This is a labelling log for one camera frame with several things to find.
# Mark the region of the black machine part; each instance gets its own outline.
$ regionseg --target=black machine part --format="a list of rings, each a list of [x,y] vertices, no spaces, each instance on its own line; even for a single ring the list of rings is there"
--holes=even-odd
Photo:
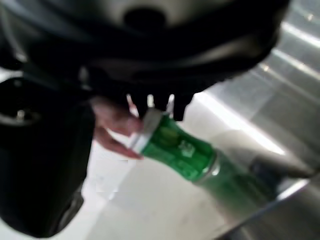
[[[0,217],[36,238],[59,233],[83,204],[95,117],[87,103],[24,78],[0,83]]]
[[[81,87],[136,95],[192,95],[237,76],[276,44],[289,0],[2,0],[2,28],[14,52]],[[143,105],[138,105],[141,112]]]

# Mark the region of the finger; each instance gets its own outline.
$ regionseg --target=finger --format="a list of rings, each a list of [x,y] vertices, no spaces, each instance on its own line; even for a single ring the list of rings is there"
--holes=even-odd
[[[128,109],[121,107],[103,97],[95,97],[91,100],[93,111],[98,125],[113,131],[121,131],[127,136],[139,131],[142,122],[130,114]]]
[[[123,144],[114,140],[103,127],[96,127],[94,137],[98,143],[107,150],[127,156],[129,158],[140,159],[141,156],[131,149],[127,149]]]

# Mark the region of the fingernail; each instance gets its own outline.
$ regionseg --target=fingernail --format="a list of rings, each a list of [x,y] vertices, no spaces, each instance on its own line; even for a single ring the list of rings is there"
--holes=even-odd
[[[139,119],[136,118],[130,118],[127,121],[127,127],[132,132],[138,132],[142,128],[142,123],[139,121]]]

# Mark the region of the green bottle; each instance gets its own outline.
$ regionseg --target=green bottle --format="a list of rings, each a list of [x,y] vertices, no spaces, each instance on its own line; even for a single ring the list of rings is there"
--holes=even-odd
[[[167,114],[150,109],[143,122],[143,130],[131,140],[136,153],[169,166],[234,213],[243,215],[270,201],[272,192],[254,175],[184,132]]]

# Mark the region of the stainless steel surface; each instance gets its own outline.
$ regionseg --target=stainless steel surface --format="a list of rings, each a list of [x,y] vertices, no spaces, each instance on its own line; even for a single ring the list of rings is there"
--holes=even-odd
[[[312,179],[296,195],[229,237],[231,240],[318,240],[319,203],[320,175]]]

